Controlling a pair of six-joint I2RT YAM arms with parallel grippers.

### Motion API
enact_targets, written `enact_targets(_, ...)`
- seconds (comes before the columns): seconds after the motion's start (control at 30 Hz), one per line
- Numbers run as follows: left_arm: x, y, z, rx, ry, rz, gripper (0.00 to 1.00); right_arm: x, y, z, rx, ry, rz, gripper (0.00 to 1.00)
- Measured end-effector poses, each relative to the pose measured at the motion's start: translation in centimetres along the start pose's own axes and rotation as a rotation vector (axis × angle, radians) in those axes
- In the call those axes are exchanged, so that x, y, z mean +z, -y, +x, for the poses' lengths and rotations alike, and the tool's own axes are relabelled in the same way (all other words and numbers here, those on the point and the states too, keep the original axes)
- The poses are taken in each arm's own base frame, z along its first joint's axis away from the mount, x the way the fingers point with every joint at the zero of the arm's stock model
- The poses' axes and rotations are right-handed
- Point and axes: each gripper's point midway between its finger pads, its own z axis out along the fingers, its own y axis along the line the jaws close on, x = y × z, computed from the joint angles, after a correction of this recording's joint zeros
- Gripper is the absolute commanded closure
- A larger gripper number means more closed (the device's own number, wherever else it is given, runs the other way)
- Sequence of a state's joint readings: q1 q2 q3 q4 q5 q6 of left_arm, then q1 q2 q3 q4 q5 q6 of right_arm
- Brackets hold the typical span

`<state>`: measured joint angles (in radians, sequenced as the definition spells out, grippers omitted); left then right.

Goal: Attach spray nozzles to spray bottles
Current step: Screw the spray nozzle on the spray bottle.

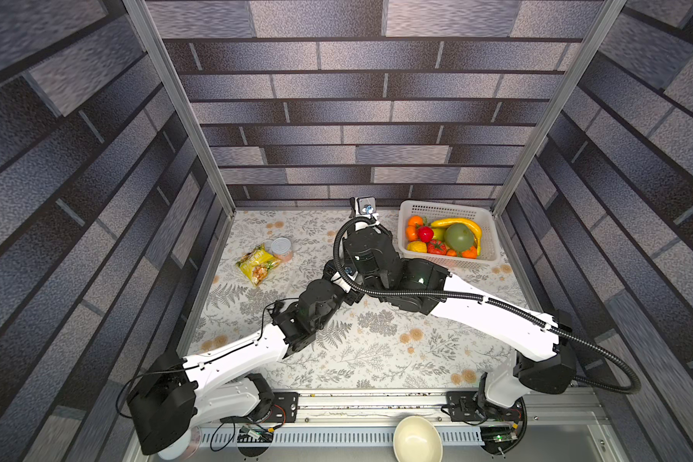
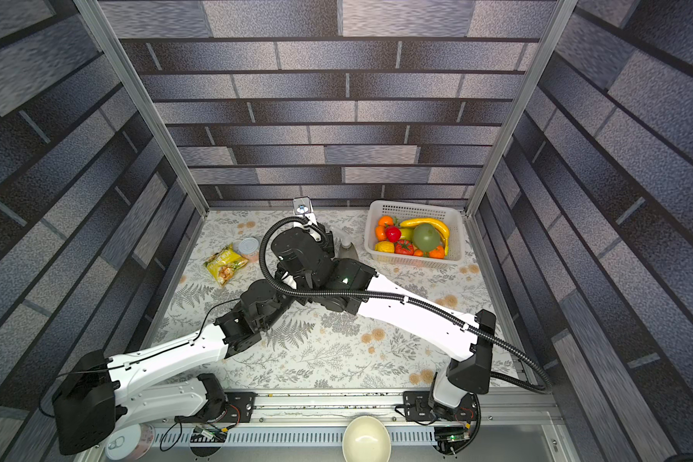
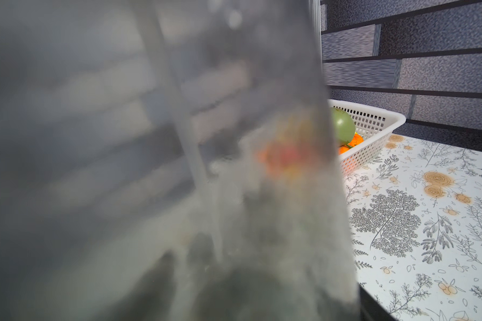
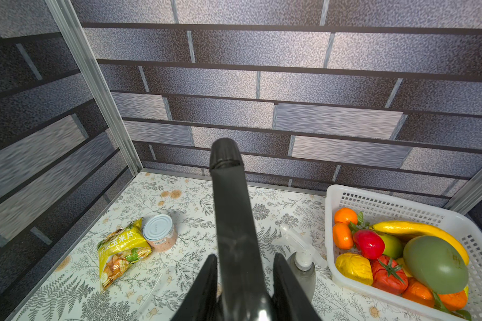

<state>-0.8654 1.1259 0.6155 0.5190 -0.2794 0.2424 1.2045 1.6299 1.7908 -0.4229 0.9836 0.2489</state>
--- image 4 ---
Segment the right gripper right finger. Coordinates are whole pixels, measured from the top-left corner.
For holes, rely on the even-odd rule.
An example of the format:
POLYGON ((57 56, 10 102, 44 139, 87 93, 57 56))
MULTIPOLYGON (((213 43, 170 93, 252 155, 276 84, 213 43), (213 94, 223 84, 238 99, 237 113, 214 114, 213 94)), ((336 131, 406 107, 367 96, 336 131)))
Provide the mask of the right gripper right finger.
POLYGON ((273 264, 273 306, 277 320, 321 321, 285 257, 277 253, 273 264))

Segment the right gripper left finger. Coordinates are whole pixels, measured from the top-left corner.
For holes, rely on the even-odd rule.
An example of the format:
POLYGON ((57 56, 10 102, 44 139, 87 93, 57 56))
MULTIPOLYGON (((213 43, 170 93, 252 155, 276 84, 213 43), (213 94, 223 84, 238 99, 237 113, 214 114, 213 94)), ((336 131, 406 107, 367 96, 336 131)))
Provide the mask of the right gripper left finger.
POLYGON ((215 320, 217 308, 218 259, 207 257, 197 278, 171 321, 215 320))

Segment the grey spray bottle front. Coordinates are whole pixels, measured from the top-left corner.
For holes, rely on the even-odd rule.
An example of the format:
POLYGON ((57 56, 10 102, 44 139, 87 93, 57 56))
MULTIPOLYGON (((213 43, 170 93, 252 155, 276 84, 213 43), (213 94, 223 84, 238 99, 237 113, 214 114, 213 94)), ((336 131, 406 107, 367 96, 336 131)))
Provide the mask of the grey spray bottle front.
POLYGON ((289 264, 294 277, 296 277, 298 283, 302 287, 309 302, 312 302, 316 286, 315 264, 312 262, 309 267, 304 268, 297 261, 297 255, 297 252, 293 253, 287 259, 287 263, 289 264))

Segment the black spray nozzle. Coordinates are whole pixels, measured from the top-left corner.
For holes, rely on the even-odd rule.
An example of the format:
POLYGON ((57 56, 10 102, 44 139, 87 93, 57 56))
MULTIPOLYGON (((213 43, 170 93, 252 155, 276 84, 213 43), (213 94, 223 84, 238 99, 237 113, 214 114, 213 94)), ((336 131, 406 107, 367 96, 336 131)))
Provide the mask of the black spray nozzle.
POLYGON ((213 143, 210 176, 223 286, 223 318, 273 320, 244 163, 232 139, 222 138, 213 143))

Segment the clear white spray nozzle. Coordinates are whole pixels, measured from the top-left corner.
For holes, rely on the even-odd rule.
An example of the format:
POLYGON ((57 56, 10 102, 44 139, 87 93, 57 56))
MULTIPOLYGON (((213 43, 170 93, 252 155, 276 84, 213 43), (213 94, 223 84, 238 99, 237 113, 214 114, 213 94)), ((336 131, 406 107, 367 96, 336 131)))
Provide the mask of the clear white spray nozzle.
POLYGON ((302 235, 282 223, 280 226, 281 237, 272 241, 274 246, 289 246, 295 250, 295 265, 301 271, 312 269, 313 264, 320 268, 327 268, 327 261, 321 256, 320 252, 310 243, 303 239, 302 235))

